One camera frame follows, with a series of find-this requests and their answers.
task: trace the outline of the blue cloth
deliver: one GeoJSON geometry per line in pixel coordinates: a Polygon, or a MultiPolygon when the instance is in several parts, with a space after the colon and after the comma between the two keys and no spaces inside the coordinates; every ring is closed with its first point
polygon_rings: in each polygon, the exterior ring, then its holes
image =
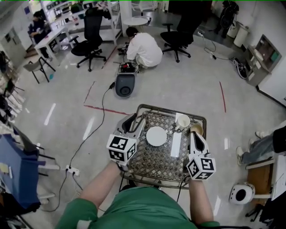
{"type": "Polygon", "coordinates": [[[25,155],[10,134],[0,135],[0,162],[11,167],[12,179],[1,171],[0,176],[16,201],[25,209],[38,203],[38,166],[46,162],[38,161],[37,155],[25,155]]]}

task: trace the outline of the tan cup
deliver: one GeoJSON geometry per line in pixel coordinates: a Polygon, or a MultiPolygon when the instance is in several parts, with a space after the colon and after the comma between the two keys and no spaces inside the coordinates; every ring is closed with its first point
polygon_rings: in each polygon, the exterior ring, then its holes
{"type": "Polygon", "coordinates": [[[202,126],[201,126],[200,124],[198,124],[198,123],[192,125],[190,131],[191,131],[191,132],[192,132],[192,131],[195,131],[195,132],[197,132],[197,133],[198,133],[199,135],[201,135],[201,136],[202,136],[203,133],[204,133],[204,129],[203,129],[202,126]]]}

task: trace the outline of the white desk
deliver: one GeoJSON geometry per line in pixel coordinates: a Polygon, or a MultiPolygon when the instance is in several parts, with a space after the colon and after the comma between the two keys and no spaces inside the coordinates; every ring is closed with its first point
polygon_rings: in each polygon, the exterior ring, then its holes
{"type": "Polygon", "coordinates": [[[125,19],[123,23],[127,26],[136,26],[139,32],[143,32],[143,25],[148,23],[148,19],[143,17],[131,17],[125,19]]]}
{"type": "Polygon", "coordinates": [[[254,165],[247,165],[246,169],[254,169],[265,165],[273,164],[272,185],[273,190],[271,194],[255,195],[254,198],[275,200],[286,191],[286,156],[275,155],[274,159],[255,163],[254,165]]]}
{"type": "Polygon", "coordinates": [[[39,54],[40,56],[42,56],[42,53],[41,53],[41,51],[40,51],[40,48],[44,48],[44,47],[45,47],[45,48],[47,49],[47,52],[48,52],[49,56],[53,58],[53,61],[54,61],[54,63],[55,63],[57,66],[59,66],[60,63],[59,63],[59,61],[57,60],[56,56],[53,54],[52,50],[50,49],[49,44],[55,39],[56,42],[57,42],[57,44],[58,44],[58,46],[59,46],[59,48],[62,49],[63,47],[62,47],[62,45],[61,45],[61,43],[59,42],[59,39],[58,39],[58,36],[59,36],[62,32],[65,32],[65,33],[66,33],[68,40],[71,39],[71,36],[70,36],[70,34],[68,33],[67,28],[66,28],[66,27],[61,27],[61,28],[58,28],[58,29],[56,29],[56,30],[51,31],[43,40],[41,40],[41,41],[35,46],[35,50],[38,52],[38,54],[39,54]]]}

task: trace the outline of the white plate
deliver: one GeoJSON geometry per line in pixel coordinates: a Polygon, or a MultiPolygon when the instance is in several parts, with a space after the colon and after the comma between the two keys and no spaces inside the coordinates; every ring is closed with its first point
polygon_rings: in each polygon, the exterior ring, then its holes
{"type": "Polygon", "coordinates": [[[167,133],[161,127],[151,127],[146,134],[147,142],[152,146],[161,146],[167,140],[167,133]]]}

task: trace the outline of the green shirt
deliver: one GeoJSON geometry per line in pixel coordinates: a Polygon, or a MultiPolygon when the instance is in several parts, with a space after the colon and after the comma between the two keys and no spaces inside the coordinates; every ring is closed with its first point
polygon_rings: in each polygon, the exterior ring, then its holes
{"type": "MultiPolygon", "coordinates": [[[[204,226],[219,226],[219,223],[208,222],[204,223],[204,226]]],[[[196,229],[197,227],[167,194],[153,187],[135,187],[119,192],[100,218],[97,217],[97,208],[92,202],[84,199],[70,202],[56,229],[76,228],[196,229]]]]}

